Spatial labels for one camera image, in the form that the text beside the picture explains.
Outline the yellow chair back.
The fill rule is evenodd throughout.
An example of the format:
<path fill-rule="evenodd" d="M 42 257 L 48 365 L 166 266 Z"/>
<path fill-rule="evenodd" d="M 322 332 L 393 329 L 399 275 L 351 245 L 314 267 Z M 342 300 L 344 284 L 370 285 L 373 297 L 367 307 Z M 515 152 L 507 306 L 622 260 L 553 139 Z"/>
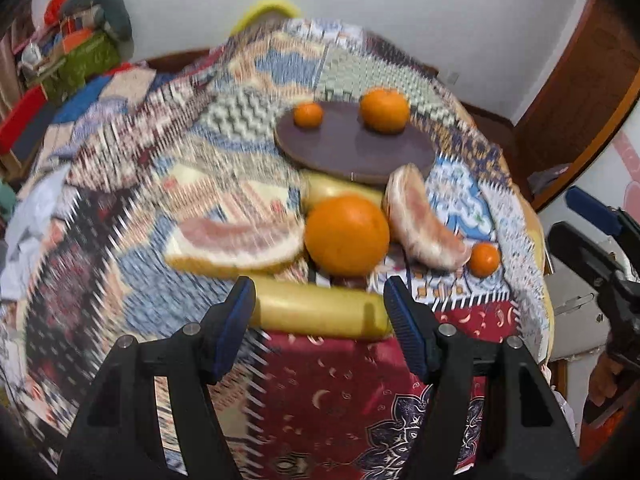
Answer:
<path fill-rule="evenodd" d="M 291 0 L 258 0 L 234 24 L 230 35 L 237 35 L 247 27 L 260 23 L 265 18 L 292 20 L 292 18 L 300 18 L 302 15 L 302 11 Z"/>

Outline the dark brown oval plate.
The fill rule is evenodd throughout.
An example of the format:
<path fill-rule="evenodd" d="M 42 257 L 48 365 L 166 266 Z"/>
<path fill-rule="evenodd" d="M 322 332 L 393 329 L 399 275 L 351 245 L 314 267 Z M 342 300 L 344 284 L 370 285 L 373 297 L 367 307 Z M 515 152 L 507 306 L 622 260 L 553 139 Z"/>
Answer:
<path fill-rule="evenodd" d="M 378 186 L 401 166 L 413 164 L 422 174 L 433 167 L 434 144 L 430 135 L 416 126 L 406 125 L 398 136 L 384 136 L 363 125 L 354 103 L 324 102 L 322 108 L 323 120 L 318 128 L 298 128 L 290 110 L 274 128 L 274 142 L 297 165 Z"/>

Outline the pomelo wedge with rind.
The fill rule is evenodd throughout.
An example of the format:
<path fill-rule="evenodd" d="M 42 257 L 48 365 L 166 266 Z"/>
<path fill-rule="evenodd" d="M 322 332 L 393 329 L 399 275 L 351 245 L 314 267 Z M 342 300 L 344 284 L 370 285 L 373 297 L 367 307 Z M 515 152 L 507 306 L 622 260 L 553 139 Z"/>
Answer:
<path fill-rule="evenodd" d="M 299 217 L 255 224 L 190 218 L 171 231 L 164 258 L 175 270 L 210 278 L 278 273 L 302 253 L 304 231 Z"/>

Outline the large orange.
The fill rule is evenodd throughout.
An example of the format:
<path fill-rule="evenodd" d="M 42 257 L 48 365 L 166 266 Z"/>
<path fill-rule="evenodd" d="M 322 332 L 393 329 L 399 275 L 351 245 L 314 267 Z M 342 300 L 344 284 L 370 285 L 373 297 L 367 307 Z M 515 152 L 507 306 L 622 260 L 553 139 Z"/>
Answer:
<path fill-rule="evenodd" d="M 347 194 L 311 208 L 304 243 L 311 260 L 327 274 L 363 278 L 384 259 L 390 226 L 380 206 Z"/>

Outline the dark green plush cushion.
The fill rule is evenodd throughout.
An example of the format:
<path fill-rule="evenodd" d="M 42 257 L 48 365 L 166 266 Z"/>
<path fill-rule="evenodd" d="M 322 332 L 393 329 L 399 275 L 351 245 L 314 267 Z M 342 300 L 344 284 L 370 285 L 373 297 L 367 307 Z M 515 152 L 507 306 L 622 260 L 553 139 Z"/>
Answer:
<path fill-rule="evenodd" d="M 62 21 L 91 30 L 103 30 L 118 42 L 132 39 L 132 26 L 124 0 L 65 0 L 58 12 Z"/>

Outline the white crumpled cloth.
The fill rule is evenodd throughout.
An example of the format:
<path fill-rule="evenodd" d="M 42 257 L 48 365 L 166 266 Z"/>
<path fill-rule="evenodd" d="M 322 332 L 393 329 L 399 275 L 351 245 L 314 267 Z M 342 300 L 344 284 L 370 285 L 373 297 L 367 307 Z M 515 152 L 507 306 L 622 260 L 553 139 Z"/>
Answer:
<path fill-rule="evenodd" d="M 43 177 L 14 210 L 4 237 L 6 258 L 1 265 L 2 300 L 17 301 L 26 296 L 68 170 L 70 164 L 65 164 Z"/>

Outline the red box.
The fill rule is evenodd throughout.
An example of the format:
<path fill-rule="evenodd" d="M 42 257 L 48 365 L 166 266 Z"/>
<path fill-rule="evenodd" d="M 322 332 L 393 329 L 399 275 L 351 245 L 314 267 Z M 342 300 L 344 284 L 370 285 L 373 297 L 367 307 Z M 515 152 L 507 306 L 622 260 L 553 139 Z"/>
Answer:
<path fill-rule="evenodd" d="M 1 124 L 1 154 L 14 153 L 26 159 L 46 133 L 55 107 L 51 106 L 41 86 L 26 91 Z"/>

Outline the medium orange on plate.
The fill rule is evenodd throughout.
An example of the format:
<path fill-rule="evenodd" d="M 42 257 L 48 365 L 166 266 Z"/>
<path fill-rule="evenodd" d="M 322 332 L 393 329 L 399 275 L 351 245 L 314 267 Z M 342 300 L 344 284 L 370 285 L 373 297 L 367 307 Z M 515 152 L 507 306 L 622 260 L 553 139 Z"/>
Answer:
<path fill-rule="evenodd" d="M 407 99 L 395 89 L 376 88 L 359 101 L 359 115 L 363 125 L 388 136 L 401 134 L 410 119 Z"/>

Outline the small mandarin on cloth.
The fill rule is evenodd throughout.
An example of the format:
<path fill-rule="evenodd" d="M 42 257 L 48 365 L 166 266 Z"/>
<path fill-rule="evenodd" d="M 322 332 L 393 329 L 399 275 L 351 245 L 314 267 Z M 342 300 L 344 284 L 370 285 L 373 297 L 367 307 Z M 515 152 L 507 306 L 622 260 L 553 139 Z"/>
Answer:
<path fill-rule="evenodd" d="M 479 242 L 471 250 L 466 267 L 476 278 L 488 278 L 494 274 L 501 263 L 500 250 L 496 245 Z"/>

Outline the small mandarin on plate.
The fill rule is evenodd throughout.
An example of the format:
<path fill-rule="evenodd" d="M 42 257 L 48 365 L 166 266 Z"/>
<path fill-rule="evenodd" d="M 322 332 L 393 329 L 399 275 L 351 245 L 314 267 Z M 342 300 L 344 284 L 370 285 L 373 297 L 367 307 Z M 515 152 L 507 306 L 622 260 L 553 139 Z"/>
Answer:
<path fill-rule="evenodd" d="M 303 102 L 294 107 L 294 124 L 302 129 L 317 129 L 322 124 L 323 110 L 317 102 Z"/>

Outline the colourful patchwork tablecloth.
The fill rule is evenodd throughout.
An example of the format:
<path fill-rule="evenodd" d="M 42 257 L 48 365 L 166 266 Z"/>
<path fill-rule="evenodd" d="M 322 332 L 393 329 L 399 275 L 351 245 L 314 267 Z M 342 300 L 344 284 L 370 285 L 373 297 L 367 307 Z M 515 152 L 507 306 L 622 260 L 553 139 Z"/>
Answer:
<path fill-rule="evenodd" d="M 500 148 L 414 58 L 341 22 L 263 24 L 232 36 L 196 70 L 160 87 L 145 84 L 128 114 L 96 114 L 132 76 L 125 70 L 93 81 L 52 127 L 79 146 L 27 294 L 1 310 L 1 387 L 9 396 L 1 410 L 3 478 L 62 479 L 66 438 L 116 340 L 165 339 L 200 322 L 241 276 L 382 298 L 397 276 L 439 323 L 484 341 L 518 336 L 536 362 L 548 359 L 544 245 L 529 236 L 527 207 Z M 471 250 L 479 242 L 499 248 L 494 274 L 476 278 L 466 263 L 452 272 L 428 268 L 392 231 L 386 256 L 363 278 L 323 272 L 305 243 L 278 273 L 210 278 L 168 266 L 166 242 L 186 219 L 306 224 L 300 173 L 310 169 L 274 142 L 279 118 L 303 102 L 359 110 L 376 88 L 400 92 L 410 106 L 407 125 L 430 135 L 436 159 L 423 174 L 427 199 Z M 167 466 L 189 479 L 166 378 L 155 378 L 154 389 Z M 457 469 L 474 463 L 485 390 L 485 378 L 474 378 Z M 230 372 L 208 392 L 238 479 L 397 479 L 432 388 L 408 369 L 394 330 L 367 341 L 248 322 Z"/>

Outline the brown wooden door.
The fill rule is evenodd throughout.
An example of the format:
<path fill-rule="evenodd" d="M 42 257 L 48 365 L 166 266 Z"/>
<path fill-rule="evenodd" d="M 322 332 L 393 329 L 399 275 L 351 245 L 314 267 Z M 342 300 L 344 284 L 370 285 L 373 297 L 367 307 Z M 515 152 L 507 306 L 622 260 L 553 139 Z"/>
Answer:
<path fill-rule="evenodd" d="M 605 147 L 639 92 L 639 44 L 611 0 L 587 0 L 547 81 L 515 126 L 527 174 L 566 171 L 533 195 L 540 211 Z"/>

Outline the peeled pomelo segment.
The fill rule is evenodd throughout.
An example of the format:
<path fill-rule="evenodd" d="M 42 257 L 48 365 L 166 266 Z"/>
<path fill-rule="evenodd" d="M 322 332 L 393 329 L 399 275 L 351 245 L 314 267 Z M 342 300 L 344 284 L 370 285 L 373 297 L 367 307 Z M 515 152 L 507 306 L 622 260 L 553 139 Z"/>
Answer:
<path fill-rule="evenodd" d="M 407 255 L 428 268 L 452 272 L 471 258 L 471 248 L 437 218 L 416 165 L 397 168 L 382 201 L 390 230 Z"/>

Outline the green patterned box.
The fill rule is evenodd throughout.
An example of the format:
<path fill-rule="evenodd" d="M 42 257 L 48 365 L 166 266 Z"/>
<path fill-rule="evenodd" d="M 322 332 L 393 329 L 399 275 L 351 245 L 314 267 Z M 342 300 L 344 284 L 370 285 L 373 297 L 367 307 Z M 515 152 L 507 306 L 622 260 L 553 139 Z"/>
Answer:
<path fill-rule="evenodd" d="M 96 32 L 52 65 L 40 78 L 40 87 L 50 102 L 60 104 L 87 82 L 119 66 L 116 44 L 105 32 Z"/>

